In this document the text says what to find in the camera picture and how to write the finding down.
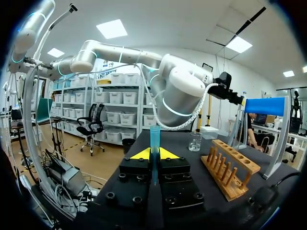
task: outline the desk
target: desk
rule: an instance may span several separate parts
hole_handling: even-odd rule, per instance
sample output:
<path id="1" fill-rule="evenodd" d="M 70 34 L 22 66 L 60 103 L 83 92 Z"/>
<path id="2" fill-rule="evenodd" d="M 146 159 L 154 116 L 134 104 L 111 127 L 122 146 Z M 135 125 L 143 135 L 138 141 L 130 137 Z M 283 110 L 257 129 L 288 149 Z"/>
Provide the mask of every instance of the desk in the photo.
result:
<path id="1" fill-rule="evenodd" d="M 190 152 L 188 150 L 188 137 L 189 133 L 162 131 L 160 138 L 161 147 L 171 151 L 178 156 L 185 157 L 188 160 L 191 165 L 190 173 L 196 185 L 204 194 L 204 206 L 206 209 L 215 208 L 221 212 L 228 211 L 230 208 L 236 207 L 241 205 L 243 202 L 246 202 L 248 197 L 260 187 L 275 184 L 284 176 L 297 172 L 297 170 L 293 169 L 292 167 L 286 164 L 281 164 L 277 171 L 268 180 L 264 180 L 261 175 L 264 174 L 267 170 L 271 157 L 265 153 L 255 150 L 254 148 L 251 148 L 250 146 L 247 146 L 246 149 L 242 149 L 240 152 L 257 163 L 261 167 L 261 170 L 258 173 L 252 175 L 248 183 L 249 190 L 247 193 L 236 200 L 228 202 L 215 183 L 214 179 L 211 177 L 207 168 L 201 162 L 201 155 L 209 155 L 210 146 L 213 146 L 212 141 L 202 139 L 201 150 L 199 152 Z M 228 138 L 219 136 L 219 139 L 227 143 Z M 126 154 L 126 157 L 131 157 L 132 155 L 135 155 L 136 153 L 148 148 L 149 146 L 150 131 L 143 130 L 129 152 Z M 232 167 L 238 167 L 236 175 L 239 178 L 244 178 L 246 171 L 242 170 L 241 166 L 236 164 L 234 161 L 231 162 Z M 96 203 L 103 203 L 106 193 L 110 191 L 113 182 L 118 179 L 118 174 L 119 169 L 117 168 L 108 182 L 102 188 L 101 192 L 98 194 L 97 198 L 95 199 Z M 290 177 L 280 184 L 279 192 L 281 196 L 284 197 L 290 191 L 296 179 L 297 177 Z M 150 187 L 145 227 L 148 229 L 157 229 L 163 227 L 161 192 L 159 185 Z"/>
<path id="2" fill-rule="evenodd" d="M 258 126 L 258 125 L 255 125 L 253 123 L 251 123 L 251 126 L 254 129 L 257 129 L 257 130 L 260 130 L 260 131 L 263 131 L 263 132 L 267 132 L 267 133 L 272 133 L 274 135 L 274 142 L 272 144 L 272 148 L 271 148 L 270 153 L 269 153 L 269 155 L 272 156 L 274 149 L 275 149 L 275 144 L 276 144 L 277 139 L 278 139 L 278 134 L 280 133 L 280 130 L 277 130 L 277 129 L 274 129 L 274 128 L 269 128 L 269 127 L 264 127 L 264 126 Z"/>

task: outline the black cable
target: black cable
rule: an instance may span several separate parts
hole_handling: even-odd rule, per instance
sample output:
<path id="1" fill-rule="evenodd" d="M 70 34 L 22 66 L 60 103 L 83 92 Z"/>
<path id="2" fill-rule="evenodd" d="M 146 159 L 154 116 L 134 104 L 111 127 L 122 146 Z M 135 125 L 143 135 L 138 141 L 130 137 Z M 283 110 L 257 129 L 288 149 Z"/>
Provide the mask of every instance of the black cable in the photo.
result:
<path id="1" fill-rule="evenodd" d="M 104 186 L 104 184 L 102 184 L 102 183 L 100 183 L 100 182 L 98 182 L 98 181 L 94 181 L 94 180 L 89 180 L 89 181 L 87 181 L 87 183 L 89 183 L 89 182 L 96 182 L 97 184 L 100 184 L 100 185 L 102 185 L 102 186 Z"/>
<path id="2" fill-rule="evenodd" d="M 289 175 L 286 175 L 283 179 L 281 179 L 277 184 L 273 185 L 273 187 L 277 187 L 281 182 L 288 179 L 289 177 L 298 176 L 299 174 L 300 174 L 300 172 L 290 173 Z"/>

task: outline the test tube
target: test tube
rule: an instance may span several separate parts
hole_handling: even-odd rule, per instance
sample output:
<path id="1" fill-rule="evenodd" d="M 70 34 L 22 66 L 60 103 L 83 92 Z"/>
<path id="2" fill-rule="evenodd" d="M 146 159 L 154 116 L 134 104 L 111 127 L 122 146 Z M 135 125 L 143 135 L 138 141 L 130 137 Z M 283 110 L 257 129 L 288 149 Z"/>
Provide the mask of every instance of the test tube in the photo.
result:
<path id="1" fill-rule="evenodd" d="M 160 126 L 150 126 L 150 148 L 153 159 L 152 181 L 154 185 L 157 185 L 158 157 L 160 148 Z"/>

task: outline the white cable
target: white cable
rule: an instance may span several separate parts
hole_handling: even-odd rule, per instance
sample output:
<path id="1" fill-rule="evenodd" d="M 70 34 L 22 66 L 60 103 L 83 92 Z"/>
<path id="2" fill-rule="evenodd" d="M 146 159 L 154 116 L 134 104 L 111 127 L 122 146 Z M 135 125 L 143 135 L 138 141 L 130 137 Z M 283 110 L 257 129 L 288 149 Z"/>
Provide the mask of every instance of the white cable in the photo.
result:
<path id="1" fill-rule="evenodd" d="M 183 123 L 183 124 L 181 124 L 181 125 L 179 125 L 179 126 L 176 126 L 176 127 L 168 127 L 168 126 L 164 125 L 164 124 L 159 120 L 158 115 L 157 115 L 157 111 L 156 111 L 155 105 L 154 105 L 154 99 L 153 99 L 152 96 L 150 95 L 150 92 L 149 92 L 149 89 L 148 89 L 148 87 L 147 87 L 146 79 L 145 79 L 145 76 L 144 76 L 144 74 L 143 74 L 143 71 L 142 71 L 142 69 L 141 69 L 139 66 L 137 66 L 137 67 L 139 68 L 139 70 L 140 70 L 140 72 L 141 72 L 141 76 L 142 76 L 142 78 L 143 78 L 143 82 L 144 82 L 144 85 L 145 85 L 145 89 L 146 89 L 147 93 L 149 94 L 149 97 L 150 97 L 150 99 L 151 99 L 151 101 L 152 101 L 154 117 L 155 117 L 157 123 L 159 124 L 159 126 L 160 126 L 161 128 L 163 128 L 163 129 L 166 129 L 166 130 L 177 131 L 177 130 L 180 130 L 180 129 L 182 129 L 182 128 L 188 126 L 189 124 L 191 124 L 192 121 L 193 121 L 193 120 L 198 116 L 198 114 L 200 113 L 200 111 L 201 111 L 201 109 L 202 109 L 202 105 L 203 105 L 203 103 L 205 102 L 206 94 L 207 94 L 208 90 L 209 90 L 212 86 L 218 86 L 217 83 L 212 83 L 212 84 L 210 84 L 210 85 L 208 85 L 208 86 L 206 87 L 205 92 L 204 92 L 204 94 L 203 94 L 203 97 L 202 97 L 202 99 L 201 99 L 201 102 L 199 103 L 199 106 L 198 106 L 198 108 L 197 108 L 195 114 L 194 114 L 188 121 L 186 121 L 185 123 Z"/>
<path id="2" fill-rule="evenodd" d="M 86 174 L 86 175 L 89 175 L 89 176 L 92 176 L 92 177 L 95 177 L 95 178 L 100 179 L 100 180 L 107 181 L 105 178 L 101 178 L 101 177 L 98 177 L 98 176 L 94 176 L 94 175 L 91 175 L 91 174 L 89 174 L 89 173 L 87 173 L 87 172 L 82 172 L 82 173 L 83 173 L 83 174 Z"/>

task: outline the blue panel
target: blue panel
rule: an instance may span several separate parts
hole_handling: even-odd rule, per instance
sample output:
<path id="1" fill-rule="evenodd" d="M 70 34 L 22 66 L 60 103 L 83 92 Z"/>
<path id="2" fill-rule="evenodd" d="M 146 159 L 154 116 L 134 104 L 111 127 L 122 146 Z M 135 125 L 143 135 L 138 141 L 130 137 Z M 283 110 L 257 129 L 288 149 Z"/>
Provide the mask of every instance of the blue panel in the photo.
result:
<path id="1" fill-rule="evenodd" d="M 247 99 L 245 113 L 283 116 L 284 97 Z"/>

